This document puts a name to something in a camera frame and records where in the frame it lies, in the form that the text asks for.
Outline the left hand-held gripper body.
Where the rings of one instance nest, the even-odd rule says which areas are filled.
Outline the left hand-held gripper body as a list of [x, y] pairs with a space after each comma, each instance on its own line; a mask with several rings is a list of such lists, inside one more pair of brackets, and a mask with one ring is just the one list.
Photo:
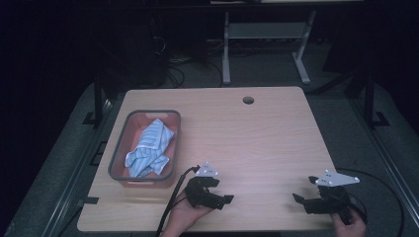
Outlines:
[[185, 194], [191, 206], [206, 206], [206, 197], [208, 194], [211, 194], [210, 188], [202, 189], [198, 186], [198, 177], [213, 177], [216, 179], [217, 175], [217, 170], [214, 169], [209, 162], [206, 162], [198, 169], [195, 177], [192, 178], [185, 187]]

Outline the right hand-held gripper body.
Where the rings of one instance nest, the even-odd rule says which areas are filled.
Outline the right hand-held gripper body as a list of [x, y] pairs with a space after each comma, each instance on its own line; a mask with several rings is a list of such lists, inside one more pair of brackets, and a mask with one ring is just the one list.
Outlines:
[[351, 224], [351, 214], [348, 207], [352, 204], [345, 186], [357, 184], [358, 177], [343, 175], [325, 170], [320, 178], [314, 181], [319, 188], [321, 198], [328, 203], [332, 213], [337, 213], [345, 225]]

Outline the person's left hand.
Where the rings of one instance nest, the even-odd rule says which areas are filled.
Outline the person's left hand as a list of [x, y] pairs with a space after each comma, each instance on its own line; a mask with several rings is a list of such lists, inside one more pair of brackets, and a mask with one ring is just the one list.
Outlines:
[[175, 199], [167, 224], [159, 237], [180, 237], [192, 227], [201, 217], [212, 212], [212, 208], [197, 205], [193, 207], [181, 192]]

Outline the person's right hand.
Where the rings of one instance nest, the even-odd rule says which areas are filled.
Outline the person's right hand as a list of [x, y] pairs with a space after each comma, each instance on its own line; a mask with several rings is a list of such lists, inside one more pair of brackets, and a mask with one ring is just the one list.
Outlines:
[[367, 226], [361, 216], [353, 209], [348, 209], [351, 215], [351, 224], [345, 225], [336, 213], [330, 215], [336, 237], [366, 237]]

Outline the blue striped cloth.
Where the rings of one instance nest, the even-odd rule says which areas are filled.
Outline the blue striped cloth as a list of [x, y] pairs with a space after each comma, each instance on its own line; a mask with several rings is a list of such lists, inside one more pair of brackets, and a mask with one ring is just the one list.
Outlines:
[[169, 162], [164, 154], [174, 132], [164, 122], [155, 119], [141, 134], [136, 147], [125, 158], [131, 178], [144, 178], [150, 173], [159, 176]]

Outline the pink basket with grey rim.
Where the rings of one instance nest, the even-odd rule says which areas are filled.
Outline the pink basket with grey rim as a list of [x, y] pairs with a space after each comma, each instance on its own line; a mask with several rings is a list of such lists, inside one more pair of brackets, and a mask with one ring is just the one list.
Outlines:
[[[159, 176], [154, 173], [150, 173], [144, 178], [131, 178], [128, 173], [128, 168], [125, 166], [126, 155], [136, 147], [142, 132], [155, 119], [161, 119], [164, 124], [174, 132], [174, 136], [169, 143], [168, 148], [164, 152], [164, 154], [169, 158], [169, 162]], [[123, 186], [130, 188], [166, 189], [172, 186], [175, 180], [180, 127], [181, 116], [178, 112], [173, 110], [137, 110], [131, 112], [126, 117], [125, 124], [108, 168], [110, 177], [120, 182]]]

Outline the grey metal stand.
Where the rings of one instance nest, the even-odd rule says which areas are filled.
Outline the grey metal stand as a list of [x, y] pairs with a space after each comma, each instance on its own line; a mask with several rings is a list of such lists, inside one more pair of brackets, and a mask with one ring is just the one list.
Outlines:
[[300, 40], [300, 46], [297, 51], [292, 53], [292, 57], [301, 82], [304, 85], [308, 85], [311, 80], [306, 72], [302, 57], [315, 16], [316, 12], [311, 11], [305, 22], [231, 23], [229, 13], [226, 12], [223, 24], [222, 83], [224, 85], [231, 83], [229, 63], [230, 40]]

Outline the metal floor rail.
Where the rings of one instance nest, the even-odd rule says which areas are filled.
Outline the metal floor rail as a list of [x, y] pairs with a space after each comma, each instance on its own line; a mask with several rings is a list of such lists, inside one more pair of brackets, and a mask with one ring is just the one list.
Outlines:
[[57, 147], [51, 153], [51, 172], [47, 176], [57, 183], [59, 195], [53, 206], [52, 213], [47, 218], [42, 237], [57, 237], [64, 227], [64, 217], [76, 196], [89, 189], [93, 181], [92, 175], [84, 175], [85, 170], [93, 161], [93, 169], [96, 170], [100, 161], [96, 161], [97, 149], [105, 143], [109, 137], [106, 123], [113, 105], [106, 99], [100, 104], [100, 121], [96, 121], [96, 114], [87, 104], [82, 104], [81, 109], [76, 109], [76, 119], [71, 119], [65, 126], [63, 134], [59, 137]]
[[370, 136], [411, 219], [419, 228], [419, 136], [390, 101], [379, 103], [368, 123], [359, 100], [351, 106]]

